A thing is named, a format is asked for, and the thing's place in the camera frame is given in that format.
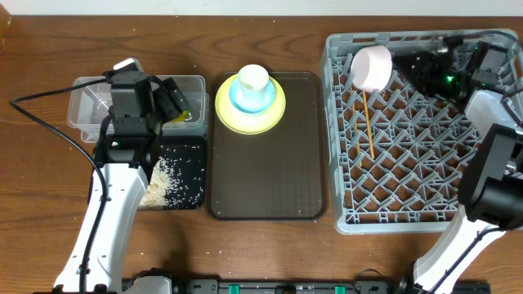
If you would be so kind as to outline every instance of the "wooden chopstick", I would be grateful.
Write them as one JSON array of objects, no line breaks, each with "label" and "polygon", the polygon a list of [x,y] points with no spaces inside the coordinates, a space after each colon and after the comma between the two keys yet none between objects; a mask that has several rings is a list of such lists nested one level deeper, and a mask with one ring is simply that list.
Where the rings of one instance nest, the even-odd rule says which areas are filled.
[{"label": "wooden chopstick", "polygon": [[363,91],[363,102],[365,107],[365,119],[367,120],[367,133],[369,134],[370,157],[374,159],[373,134],[370,131],[369,109],[367,108],[367,95]]}]

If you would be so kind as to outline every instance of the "black tray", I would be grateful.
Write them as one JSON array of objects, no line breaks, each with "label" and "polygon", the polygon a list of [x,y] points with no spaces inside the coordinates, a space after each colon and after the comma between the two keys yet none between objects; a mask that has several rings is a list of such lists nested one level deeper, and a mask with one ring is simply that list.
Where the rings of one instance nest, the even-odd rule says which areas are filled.
[{"label": "black tray", "polygon": [[164,207],[139,207],[139,210],[195,209],[202,205],[205,193],[207,142],[200,136],[162,136],[161,157],[167,161],[177,159],[177,178],[188,184],[187,189],[168,191]]}]

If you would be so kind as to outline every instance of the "yellow plate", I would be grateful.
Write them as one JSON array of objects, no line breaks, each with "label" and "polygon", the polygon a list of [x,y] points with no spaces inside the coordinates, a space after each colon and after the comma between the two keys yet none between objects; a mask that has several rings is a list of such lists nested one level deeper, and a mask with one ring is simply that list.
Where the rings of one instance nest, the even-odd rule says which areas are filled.
[{"label": "yellow plate", "polygon": [[275,86],[275,100],[267,110],[259,114],[246,114],[235,108],[230,102],[230,85],[238,74],[225,80],[216,95],[215,108],[221,122],[232,131],[244,135],[256,135],[270,130],[280,121],[285,112],[285,93],[284,89],[269,77]]}]

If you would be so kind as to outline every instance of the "wooden table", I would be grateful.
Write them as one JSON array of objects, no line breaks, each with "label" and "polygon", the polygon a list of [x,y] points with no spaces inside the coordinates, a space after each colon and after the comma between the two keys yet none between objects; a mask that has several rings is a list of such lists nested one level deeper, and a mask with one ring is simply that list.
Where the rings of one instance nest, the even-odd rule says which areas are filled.
[{"label": "wooden table", "polygon": [[[331,33],[486,28],[523,36],[523,18],[15,16],[0,53],[0,292],[51,289],[77,238],[92,170],[10,99],[67,87],[129,56],[152,74],[200,74],[211,93],[219,73],[249,63],[319,75]],[[25,107],[79,140],[66,124],[68,103],[64,94]],[[124,275],[154,266],[180,278],[339,281],[375,268],[399,278],[438,236],[342,236],[330,209],[317,222],[286,223],[222,222],[204,209],[138,212]],[[507,234],[462,278],[523,292],[522,243],[522,233]]]}]

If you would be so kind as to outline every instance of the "green clip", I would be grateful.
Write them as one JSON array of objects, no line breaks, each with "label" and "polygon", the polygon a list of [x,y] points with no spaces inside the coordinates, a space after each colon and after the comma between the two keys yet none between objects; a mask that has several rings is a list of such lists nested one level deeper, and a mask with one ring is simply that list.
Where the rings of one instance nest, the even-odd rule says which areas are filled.
[{"label": "green clip", "polygon": [[239,285],[229,285],[229,294],[239,294]]},{"label": "green clip", "polygon": [[334,294],[345,294],[345,287],[343,287],[343,286],[334,287]]}]

